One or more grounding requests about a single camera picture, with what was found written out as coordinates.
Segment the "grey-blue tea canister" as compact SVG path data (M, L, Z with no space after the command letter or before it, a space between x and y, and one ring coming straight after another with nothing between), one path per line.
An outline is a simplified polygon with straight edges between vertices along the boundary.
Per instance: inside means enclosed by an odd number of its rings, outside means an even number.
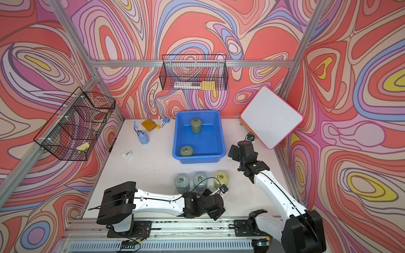
M184 194L190 190L190 180L185 174L178 175L174 180L174 185L179 194Z
M194 191L203 193L207 189L208 179L203 172L198 172L193 177Z

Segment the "blue plastic basket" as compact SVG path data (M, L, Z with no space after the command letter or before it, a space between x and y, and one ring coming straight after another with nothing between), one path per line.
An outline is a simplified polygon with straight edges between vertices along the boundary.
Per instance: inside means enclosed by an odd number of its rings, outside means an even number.
M190 122L194 118L202 121L199 134L191 131ZM182 157L180 149L186 145L193 148L194 154ZM175 119L175 132L172 155L182 164L215 163L226 154L220 113L216 110L181 111Z

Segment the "yellow-green tea canister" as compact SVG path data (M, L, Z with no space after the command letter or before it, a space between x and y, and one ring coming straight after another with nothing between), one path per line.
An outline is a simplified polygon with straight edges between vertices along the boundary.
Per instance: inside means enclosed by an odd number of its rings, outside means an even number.
M219 171L214 175L214 188L218 190L222 185L228 186L229 175L224 171Z

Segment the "green tea canister front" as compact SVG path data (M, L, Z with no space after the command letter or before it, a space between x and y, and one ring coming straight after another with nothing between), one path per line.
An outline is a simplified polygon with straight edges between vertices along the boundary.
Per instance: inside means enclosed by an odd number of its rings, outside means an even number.
M181 149L180 149L180 155L182 156L182 157L189 157L189 156L192 156L194 154L194 150L193 150L193 148L191 147L191 146L189 146L189 145L186 145L186 146L184 146L184 147L182 147Z

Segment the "dark green tea canister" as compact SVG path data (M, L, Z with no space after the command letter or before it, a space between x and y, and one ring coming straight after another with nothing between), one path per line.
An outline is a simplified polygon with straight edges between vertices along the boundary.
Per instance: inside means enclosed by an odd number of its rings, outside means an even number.
M190 127L192 133L199 134L202 130L202 121L199 118L194 118L190 122Z

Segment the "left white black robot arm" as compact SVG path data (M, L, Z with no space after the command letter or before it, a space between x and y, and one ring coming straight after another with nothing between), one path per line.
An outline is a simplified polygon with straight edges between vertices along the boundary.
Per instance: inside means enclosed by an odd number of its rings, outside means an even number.
M129 231L134 214L159 213L174 217L193 219L207 214L217 220L225 206L221 195L208 196L186 191L178 195L162 195L136 188L134 181L128 181L108 188L103 193L96 223L111 226L115 232Z

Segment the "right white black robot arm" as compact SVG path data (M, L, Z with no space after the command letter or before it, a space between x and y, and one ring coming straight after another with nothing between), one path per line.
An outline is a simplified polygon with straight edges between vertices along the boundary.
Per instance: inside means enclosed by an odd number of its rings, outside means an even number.
M269 166L257 159L253 143L248 140L232 145L228 156L239 162L243 172L270 200L281 216L276 219L265 210L250 214L252 233L266 233L278 240L286 253L323 253L327 249L323 219L307 210L276 180Z

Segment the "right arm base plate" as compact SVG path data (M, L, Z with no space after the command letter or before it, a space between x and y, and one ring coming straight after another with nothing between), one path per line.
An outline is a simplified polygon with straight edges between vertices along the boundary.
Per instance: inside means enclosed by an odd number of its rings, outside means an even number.
M253 222L249 219L236 219L233 223L233 229L236 237L256 236L253 229Z

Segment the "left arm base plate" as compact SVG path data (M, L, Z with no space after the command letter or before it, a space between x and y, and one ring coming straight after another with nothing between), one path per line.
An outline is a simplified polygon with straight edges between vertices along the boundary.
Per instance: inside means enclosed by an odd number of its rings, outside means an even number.
M150 236L151 221L134 221L124 226L118 224L118 228L128 228L127 231L117 231L116 225L106 225L108 238L135 238L146 239Z

